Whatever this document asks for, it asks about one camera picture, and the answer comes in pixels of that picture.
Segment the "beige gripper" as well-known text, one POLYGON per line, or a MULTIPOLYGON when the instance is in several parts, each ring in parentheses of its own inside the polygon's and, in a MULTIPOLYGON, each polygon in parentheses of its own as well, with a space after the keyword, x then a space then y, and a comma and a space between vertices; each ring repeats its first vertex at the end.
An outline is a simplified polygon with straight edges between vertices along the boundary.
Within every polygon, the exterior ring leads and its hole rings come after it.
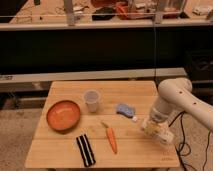
POLYGON ((164 126, 150 120, 149 118, 145 118, 142 120, 141 129, 146 134, 153 137, 165 138, 169 136, 169 132, 164 126))

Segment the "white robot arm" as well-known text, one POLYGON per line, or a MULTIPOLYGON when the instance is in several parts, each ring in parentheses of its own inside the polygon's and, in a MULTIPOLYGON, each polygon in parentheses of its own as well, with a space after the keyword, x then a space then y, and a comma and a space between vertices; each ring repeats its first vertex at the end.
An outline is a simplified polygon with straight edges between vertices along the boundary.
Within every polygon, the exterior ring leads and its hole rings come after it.
POLYGON ((187 78, 166 79, 158 86, 158 97, 149 117, 142 121, 142 130, 153 137, 171 142, 173 134, 161 126, 175 110, 185 111, 209 131, 213 132, 213 106, 192 94, 192 83, 187 78))

